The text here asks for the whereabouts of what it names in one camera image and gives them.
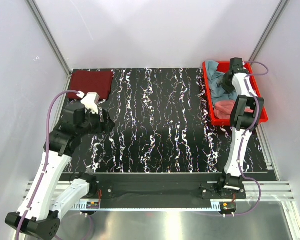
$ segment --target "white wall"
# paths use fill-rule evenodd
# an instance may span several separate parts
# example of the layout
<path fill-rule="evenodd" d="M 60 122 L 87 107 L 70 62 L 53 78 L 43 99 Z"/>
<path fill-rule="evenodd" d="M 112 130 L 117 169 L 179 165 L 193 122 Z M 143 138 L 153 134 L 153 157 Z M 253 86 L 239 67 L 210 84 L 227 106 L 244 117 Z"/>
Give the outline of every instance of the white wall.
<path fill-rule="evenodd" d="M 38 170 L 47 110 L 65 83 L 26 1 L 0 0 L 0 240 L 12 234 L 6 215 Z"/>
<path fill-rule="evenodd" d="M 300 0 L 290 1 L 257 61 L 270 70 L 257 78 L 269 116 L 263 126 L 300 213 Z M 264 70 L 255 65 L 253 71 Z"/>
<path fill-rule="evenodd" d="M 249 59 L 280 0 L 36 0 L 71 68 Z"/>

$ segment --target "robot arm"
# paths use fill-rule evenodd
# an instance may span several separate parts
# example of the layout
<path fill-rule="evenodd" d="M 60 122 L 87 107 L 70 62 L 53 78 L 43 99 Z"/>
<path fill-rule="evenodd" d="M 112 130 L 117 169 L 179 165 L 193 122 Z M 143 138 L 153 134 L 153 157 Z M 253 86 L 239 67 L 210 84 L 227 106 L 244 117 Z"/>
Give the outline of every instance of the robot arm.
<path fill-rule="evenodd" d="M 84 196 L 90 198 L 97 193 L 96 177 L 83 173 L 52 202 L 59 178 L 71 161 L 75 149 L 80 145 L 82 137 L 86 134 L 109 134 L 115 126 L 109 113 L 104 109 L 102 110 L 103 119 L 101 119 L 96 104 L 98 100 L 99 95 L 91 92 L 81 102 L 72 102 L 64 108 L 59 122 L 49 135 L 50 151 L 47 168 L 43 172 L 46 162 L 46 152 L 44 152 L 29 193 L 17 212 L 8 213 L 5 219 L 6 224 L 17 229 L 23 217 L 22 233 L 39 239 L 51 240 L 59 229 L 61 219 L 71 207 Z M 31 207 L 28 208 L 33 195 Z"/>
<path fill-rule="evenodd" d="M 222 177 L 218 182 L 219 194 L 225 198 L 238 193 L 240 189 L 244 189 L 243 178 L 238 163 L 240 163 L 242 168 L 249 139 L 253 130 L 258 126 L 261 110 L 264 106 L 264 99 L 258 97 L 253 90 L 248 74 L 249 72 L 244 68 L 242 59 L 232 58 L 230 60 L 230 70 L 224 75 L 221 83 L 225 90 L 231 91 L 231 87 L 234 87 L 238 94 L 230 116 L 230 124 L 232 126 L 231 149 Z M 252 95 L 256 97 L 259 103 L 258 113 L 256 111 L 256 101 Z M 246 107 L 250 107 L 253 112 L 246 112 Z M 255 125 L 246 132 L 255 119 Z"/>

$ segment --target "blue cloth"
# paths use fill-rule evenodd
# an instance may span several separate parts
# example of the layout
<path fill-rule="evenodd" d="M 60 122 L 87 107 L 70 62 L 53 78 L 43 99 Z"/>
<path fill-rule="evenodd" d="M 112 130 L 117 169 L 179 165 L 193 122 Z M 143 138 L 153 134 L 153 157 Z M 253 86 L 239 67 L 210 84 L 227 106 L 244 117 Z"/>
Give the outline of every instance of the blue cloth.
<path fill-rule="evenodd" d="M 219 63 L 212 60 L 205 62 L 205 68 L 208 77 L 213 106 L 215 106 L 217 102 L 224 101 L 224 100 L 236 101 L 238 97 L 236 91 L 233 91 L 232 93 L 228 94 L 223 89 L 223 87 L 220 86 L 219 82 L 222 80 L 225 74 L 223 72 L 217 71 L 218 65 Z"/>

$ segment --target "red tray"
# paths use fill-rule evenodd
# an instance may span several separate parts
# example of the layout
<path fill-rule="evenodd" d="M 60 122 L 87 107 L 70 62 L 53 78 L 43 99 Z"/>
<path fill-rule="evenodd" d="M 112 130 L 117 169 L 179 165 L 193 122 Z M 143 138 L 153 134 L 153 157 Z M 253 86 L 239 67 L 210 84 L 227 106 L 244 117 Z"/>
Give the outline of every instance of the red tray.
<path fill-rule="evenodd" d="M 228 72 L 229 66 L 230 66 L 229 61 L 218 61 L 217 63 L 219 63 L 219 66 L 216 69 L 217 71 L 222 72 L 222 73 Z M 203 62 L 202 67 L 203 67 L 203 78 L 204 78 L 205 88 L 206 88 L 206 93 L 205 94 L 208 98 L 209 115 L 210 115 L 210 118 L 211 118 L 211 124 L 214 125 L 214 126 L 230 126 L 230 119 L 219 119 L 215 116 L 214 108 L 213 108 L 213 104 L 212 104 L 212 100 L 211 100 L 210 89 L 209 89 L 206 62 Z M 252 69 L 251 69 L 251 65 L 249 63 L 246 63 L 244 65 L 244 67 L 249 71 L 249 73 L 251 73 L 251 74 L 253 73 Z M 256 79 L 255 79 L 254 76 L 250 77 L 250 82 L 251 82 L 251 86 L 252 86 L 253 90 L 256 92 L 258 97 L 261 97 L 259 89 L 258 89 L 258 85 L 256 83 Z M 267 121 L 268 121 L 268 115 L 267 115 L 267 112 L 266 112 L 266 108 L 263 107 L 259 123 L 265 123 Z"/>

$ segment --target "marble pattern surface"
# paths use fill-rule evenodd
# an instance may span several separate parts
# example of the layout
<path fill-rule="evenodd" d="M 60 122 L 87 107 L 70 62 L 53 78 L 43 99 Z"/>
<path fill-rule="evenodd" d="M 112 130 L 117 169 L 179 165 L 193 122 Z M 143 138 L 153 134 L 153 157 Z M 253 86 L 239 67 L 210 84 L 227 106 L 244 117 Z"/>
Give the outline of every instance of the marble pattern surface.
<path fill-rule="evenodd" d="M 113 69 L 108 136 L 87 135 L 65 172 L 215 173 L 226 165 L 230 127 L 212 126 L 201 68 Z M 244 170 L 266 172 L 253 133 Z"/>

